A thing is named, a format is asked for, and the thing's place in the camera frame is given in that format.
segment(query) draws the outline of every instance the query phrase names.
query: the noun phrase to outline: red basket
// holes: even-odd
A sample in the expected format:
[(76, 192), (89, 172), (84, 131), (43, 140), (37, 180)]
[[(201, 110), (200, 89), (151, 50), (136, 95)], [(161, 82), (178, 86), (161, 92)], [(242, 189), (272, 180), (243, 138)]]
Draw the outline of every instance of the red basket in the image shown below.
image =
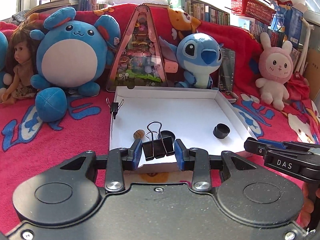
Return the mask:
[(253, 17), (258, 21), (271, 25), (275, 10), (257, 0), (231, 0), (233, 14)]

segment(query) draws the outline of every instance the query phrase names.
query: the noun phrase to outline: metal screw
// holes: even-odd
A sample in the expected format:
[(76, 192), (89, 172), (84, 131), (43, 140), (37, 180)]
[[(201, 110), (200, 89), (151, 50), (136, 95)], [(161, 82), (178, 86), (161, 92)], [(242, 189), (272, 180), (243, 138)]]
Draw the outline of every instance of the metal screw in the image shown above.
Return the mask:
[(163, 187), (156, 187), (155, 192), (163, 192), (164, 188)]
[(112, 190), (120, 189), (121, 187), (122, 184), (119, 181), (113, 181), (107, 184), (107, 188)]
[(288, 232), (285, 234), (284, 239), (285, 240), (294, 240), (296, 237), (296, 234), (294, 232)]
[(23, 237), (23, 239), (25, 239), (25, 240), (32, 240), (32, 239), (33, 239), (33, 234), (30, 233), (29, 231), (24, 231), (24, 232), (22, 233), (22, 237)]
[(195, 184), (193, 184), (193, 186), (198, 190), (205, 190), (205, 189), (208, 189), (210, 185), (208, 182), (199, 181), (199, 182), (196, 182)]

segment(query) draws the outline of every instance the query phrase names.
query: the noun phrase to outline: small binder clip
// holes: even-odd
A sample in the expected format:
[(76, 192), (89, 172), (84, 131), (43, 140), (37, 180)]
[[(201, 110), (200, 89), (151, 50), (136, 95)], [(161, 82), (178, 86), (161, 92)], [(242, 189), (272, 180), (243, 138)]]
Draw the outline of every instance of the small binder clip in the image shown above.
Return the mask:
[(124, 103), (124, 100), (122, 99), (120, 104), (118, 102), (112, 102), (110, 104), (109, 98), (107, 98), (107, 104), (110, 108), (111, 118), (116, 119), (116, 115), (118, 114), (118, 111), (119, 111), (120, 107), (123, 105), (123, 103)]
[[(152, 131), (149, 128), (149, 126), (153, 123), (160, 124), (158, 131)], [(162, 123), (158, 121), (151, 122), (147, 126), (147, 129), (149, 130), (149, 132), (146, 133), (146, 137), (149, 139), (149, 141), (142, 143), (142, 148), (143, 148), (146, 161), (151, 161), (154, 158), (159, 159), (159, 158), (163, 158), (164, 156), (174, 155), (172, 137), (167, 136), (163, 138), (161, 135), (161, 127), (162, 127)], [(157, 139), (154, 139), (153, 133), (156, 133)]]

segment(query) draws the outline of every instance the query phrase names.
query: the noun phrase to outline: barcode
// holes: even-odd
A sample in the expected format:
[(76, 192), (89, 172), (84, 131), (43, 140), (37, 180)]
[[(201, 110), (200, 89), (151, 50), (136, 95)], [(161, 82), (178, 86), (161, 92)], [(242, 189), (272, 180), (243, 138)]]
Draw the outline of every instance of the barcode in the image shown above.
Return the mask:
[(291, 40), (292, 42), (294, 42), (294, 43), (298, 43), (298, 40), (295, 39), (295, 38), (293, 38), (293, 37), (291, 37), (290, 40)]

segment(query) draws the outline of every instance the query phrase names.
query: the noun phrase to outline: blue nose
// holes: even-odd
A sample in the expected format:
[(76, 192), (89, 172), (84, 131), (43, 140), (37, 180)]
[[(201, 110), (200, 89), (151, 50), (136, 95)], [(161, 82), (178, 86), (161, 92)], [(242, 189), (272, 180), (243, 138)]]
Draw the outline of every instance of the blue nose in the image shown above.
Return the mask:
[(203, 61), (209, 65), (212, 62), (214, 62), (214, 60), (217, 57), (217, 53), (215, 51), (212, 50), (203, 50), (201, 52), (201, 58), (203, 59)]

